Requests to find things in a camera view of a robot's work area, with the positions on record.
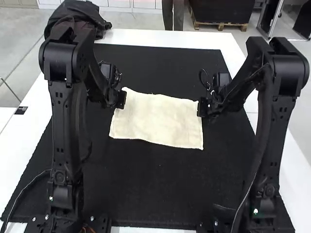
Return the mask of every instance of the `black rubber mat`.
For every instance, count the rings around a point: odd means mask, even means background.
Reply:
[[[113,62],[120,69],[124,86],[143,93],[198,100],[205,94],[199,69],[211,75],[227,71],[219,50],[96,45],[95,51],[98,60]],[[203,119],[203,151],[112,139],[108,136],[112,115],[112,110],[98,104],[88,105],[93,150],[83,169],[85,214],[108,213],[114,225],[192,229],[212,217],[213,203],[238,207],[255,139],[244,110],[210,125]],[[2,219],[20,190],[51,164],[50,122]],[[28,221],[44,214],[46,203],[43,179],[24,196],[12,220]]]

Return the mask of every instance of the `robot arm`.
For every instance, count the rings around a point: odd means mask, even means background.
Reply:
[[[203,83],[207,96],[198,104],[197,115],[212,122],[220,114],[242,109],[255,88],[259,92],[254,160],[233,223],[226,230],[228,226],[218,224],[219,232],[278,228],[278,177],[286,130],[296,99],[309,78],[307,59],[285,38],[275,37],[268,45],[261,37],[250,37],[246,46],[248,56],[234,79],[218,73]],[[242,218],[246,224],[240,224]]]
[[[40,48],[39,64],[52,101],[53,162],[47,195],[50,218],[29,226],[29,232],[79,232],[86,222],[82,216],[81,159],[91,152],[86,103],[90,100],[104,108],[123,109],[126,99],[126,92],[117,89],[122,74],[113,64],[97,63],[94,40],[92,25],[73,29],[64,22],[53,27]]]

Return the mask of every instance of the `person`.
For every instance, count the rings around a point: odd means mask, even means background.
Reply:
[[[173,30],[173,6],[174,30],[182,31],[184,28],[184,0],[162,0],[162,16],[165,30]]]

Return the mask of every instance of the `towel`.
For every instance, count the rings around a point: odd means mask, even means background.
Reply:
[[[127,87],[123,90],[127,92],[125,108],[115,110],[110,137],[203,150],[198,101],[143,94]]]

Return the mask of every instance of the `gray floor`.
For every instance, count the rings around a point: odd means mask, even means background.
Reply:
[[[37,55],[43,41],[42,35],[53,10],[0,8],[0,77],[23,99],[40,73]],[[101,12],[114,28],[163,30],[162,15]],[[226,27],[224,33],[232,33],[240,48],[247,55],[245,42],[249,36],[261,36],[256,29],[259,13],[251,16],[247,32],[236,27]],[[273,36],[300,39],[292,30],[294,21],[283,14],[277,21]],[[185,9],[185,31],[195,31],[189,12]],[[200,31],[217,32],[216,27],[202,27]],[[292,42],[311,62],[311,42]],[[302,91],[290,121],[290,130],[311,164],[311,81]],[[5,85],[0,86],[0,107],[18,106],[19,101]]]

